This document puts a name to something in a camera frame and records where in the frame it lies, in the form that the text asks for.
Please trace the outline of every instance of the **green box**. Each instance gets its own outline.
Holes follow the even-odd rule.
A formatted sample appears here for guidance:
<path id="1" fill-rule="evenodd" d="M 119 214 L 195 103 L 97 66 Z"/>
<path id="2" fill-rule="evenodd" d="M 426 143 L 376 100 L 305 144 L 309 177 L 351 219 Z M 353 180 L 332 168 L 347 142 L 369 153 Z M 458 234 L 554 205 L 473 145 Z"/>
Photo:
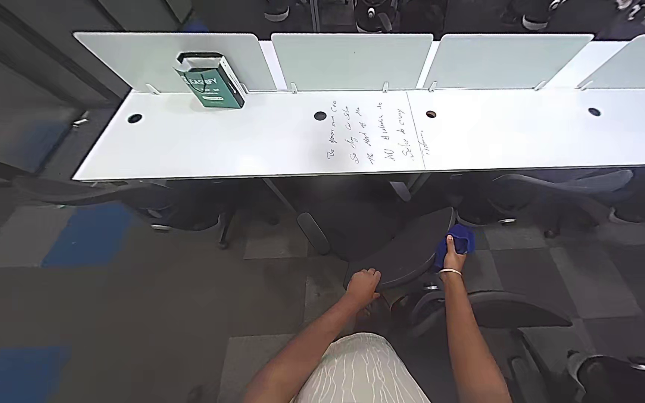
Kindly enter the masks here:
<path id="1" fill-rule="evenodd" d="M 205 107 L 245 104 L 242 87 L 220 53 L 181 53 L 174 69 Z"/>

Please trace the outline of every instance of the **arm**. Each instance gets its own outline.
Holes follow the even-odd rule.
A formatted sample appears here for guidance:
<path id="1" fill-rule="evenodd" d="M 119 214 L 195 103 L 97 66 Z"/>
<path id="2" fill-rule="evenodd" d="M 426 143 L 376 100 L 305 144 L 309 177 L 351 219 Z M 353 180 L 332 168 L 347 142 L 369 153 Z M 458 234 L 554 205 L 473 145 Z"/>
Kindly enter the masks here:
<path id="1" fill-rule="evenodd" d="M 315 370 L 327 347 L 355 314 L 380 295 L 380 272 L 356 272 L 343 298 L 295 336 L 248 384 L 244 403 L 288 403 Z"/>
<path id="2" fill-rule="evenodd" d="M 461 272 L 466 256 L 457 254 L 454 250 L 451 235 L 447 235 L 446 241 L 444 268 Z M 440 275 L 444 282 L 449 355 L 460 401 L 511 403 L 507 383 L 479 332 L 461 275 L 454 272 L 443 272 Z"/>

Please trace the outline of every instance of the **white desk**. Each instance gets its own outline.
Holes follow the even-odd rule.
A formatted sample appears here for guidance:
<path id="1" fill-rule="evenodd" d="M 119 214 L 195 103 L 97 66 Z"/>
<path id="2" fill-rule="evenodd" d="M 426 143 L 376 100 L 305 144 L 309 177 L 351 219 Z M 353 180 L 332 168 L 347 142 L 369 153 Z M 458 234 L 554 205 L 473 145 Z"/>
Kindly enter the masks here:
<path id="1" fill-rule="evenodd" d="M 331 105 L 410 111 L 412 154 L 375 164 L 329 143 Z M 601 116 L 593 116 L 595 107 Z M 436 118 L 426 117 L 433 110 Z M 130 124 L 130 115 L 143 119 Z M 391 131 L 398 127 L 387 124 Z M 400 138 L 395 142 L 400 154 Z M 427 151 L 419 143 L 427 145 Z M 336 156 L 325 157 L 330 147 Z M 132 93 L 73 179 L 222 178 L 645 164 L 645 90 L 425 90 L 251 94 L 241 110 L 204 110 L 192 94 Z"/>

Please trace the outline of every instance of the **cleaning cloth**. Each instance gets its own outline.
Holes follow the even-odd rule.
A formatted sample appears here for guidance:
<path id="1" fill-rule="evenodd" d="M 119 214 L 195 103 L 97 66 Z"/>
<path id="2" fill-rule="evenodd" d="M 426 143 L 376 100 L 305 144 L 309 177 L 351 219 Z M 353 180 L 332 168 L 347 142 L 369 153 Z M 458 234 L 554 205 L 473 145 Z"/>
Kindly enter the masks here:
<path id="1" fill-rule="evenodd" d="M 454 238 L 454 250 L 459 254 L 467 254 L 474 252 L 474 233 L 462 224 L 454 224 L 454 227 L 449 229 L 447 235 L 452 235 Z M 447 236 L 444 240 L 437 244 L 437 255 L 434 259 L 434 266 L 442 269 L 444 263 L 444 255 L 447 254 Z"/>

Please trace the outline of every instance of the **bangle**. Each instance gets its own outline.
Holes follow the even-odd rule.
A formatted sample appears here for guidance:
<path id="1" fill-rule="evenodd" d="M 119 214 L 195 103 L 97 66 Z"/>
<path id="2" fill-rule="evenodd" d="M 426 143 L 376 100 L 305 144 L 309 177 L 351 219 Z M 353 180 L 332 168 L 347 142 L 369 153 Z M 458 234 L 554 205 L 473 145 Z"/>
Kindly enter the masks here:
<path id="1" fill-rule="evenodd" d="M 461 275 L 461 271 L 459 271 L 459 270 L 454 270 L 454 269 L 442 269 L 442 270 L 439 270 L 439 274 L 442 274 L 443 272 L 457 273 L 460 277 L 464 277 L 463 275 Z"/>

